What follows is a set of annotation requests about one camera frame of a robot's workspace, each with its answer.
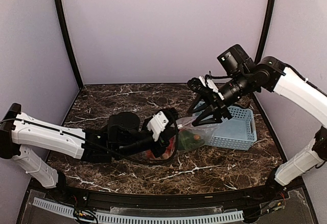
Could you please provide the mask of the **clear zip top bag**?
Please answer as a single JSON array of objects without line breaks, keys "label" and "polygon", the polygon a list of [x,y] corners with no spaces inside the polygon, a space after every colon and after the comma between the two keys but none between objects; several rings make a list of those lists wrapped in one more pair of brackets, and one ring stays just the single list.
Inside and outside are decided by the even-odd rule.
[{"label": "clear zip top bag", "polygon": [[[194,120],[195,117],[185,117],[177,120],[179,128],[178,152],[190,152],[204,145],[208,145],[214,132],[216,132],[220,126],[219,123],[214,123],[194,127],[192,125]],[[142,157],[149,160],[165,160],[172,156],[174,150],[175,136],[170,139],[170,144],[160,156],[155,157],[150,150],[147,150],[145,153],[142,153]]]}]

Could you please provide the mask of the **green toy avocado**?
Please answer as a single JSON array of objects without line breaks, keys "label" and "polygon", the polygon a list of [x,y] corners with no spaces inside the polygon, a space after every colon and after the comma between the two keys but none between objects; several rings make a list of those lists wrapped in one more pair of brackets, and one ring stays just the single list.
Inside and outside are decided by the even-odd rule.
[{"label": "green toy avocado", "polygon": [[179,131],[179,141],[178,150],[179,151],[192,151],[198,149],[205,144],[205,141],[200,137],[200,140],[195,140],[194,135],[190,131],[180,130]]}]

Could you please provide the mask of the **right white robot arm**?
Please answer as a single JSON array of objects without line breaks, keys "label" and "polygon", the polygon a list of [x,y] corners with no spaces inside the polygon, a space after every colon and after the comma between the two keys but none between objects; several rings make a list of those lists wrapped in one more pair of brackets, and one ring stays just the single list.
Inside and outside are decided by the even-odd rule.
[{"label": "right white robot arm", "polygon": [[211,74],[192,78],[188,87],[197,94],[189,113],[199,113],[193,126],[221,123],[231,119],[228,107],[244,95],[266,89],[292,101],[321,123],[309,144],[286,163],[274,169],[261,188],[263,199],[270,201],[281,187],[326,161],[326,94],[305,79],[295,68],[268,56],[255,63],[244,49],[235,44],[217,57],[229,81],[218,88]]}]

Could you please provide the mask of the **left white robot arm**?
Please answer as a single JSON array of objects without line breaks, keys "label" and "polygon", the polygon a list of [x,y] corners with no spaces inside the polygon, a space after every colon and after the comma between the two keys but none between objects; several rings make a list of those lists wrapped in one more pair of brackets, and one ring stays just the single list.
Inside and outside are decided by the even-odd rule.
[{"label": "left white robot arm", "polygon": [[32,146],[59,152],[89,163],[110,163],[150,151],[153,165],[166,163],[161,157],[172,139],[178,138],[178,113],[163,109],[147,118],[143,124],[133,112],[121,112],[109,117],[99,130],[68,128],[35,119],[13,103],[1,120],[1,158],[15,161],[60,201],[72,198],[65,185],[64,173],[47,165]]}]

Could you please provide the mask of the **red lychee bunch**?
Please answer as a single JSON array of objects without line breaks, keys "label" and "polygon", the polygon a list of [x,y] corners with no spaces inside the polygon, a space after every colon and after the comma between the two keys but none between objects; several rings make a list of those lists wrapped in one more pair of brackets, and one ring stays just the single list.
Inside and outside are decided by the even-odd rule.
[{"label": "red lychee bunch", "polygon": [[144,156],[145,156],[145,159],[149,159],[149,160],[165,160],[165,159],[168,159],[171,157],[174,150],[175,150],[175,137],[172,137],[170,139],[170,144],[166,147],[166,149],[160,156],[155,157],[153,155],[153,153],[151,152],[151,150],[147,150],[144,153]]}]

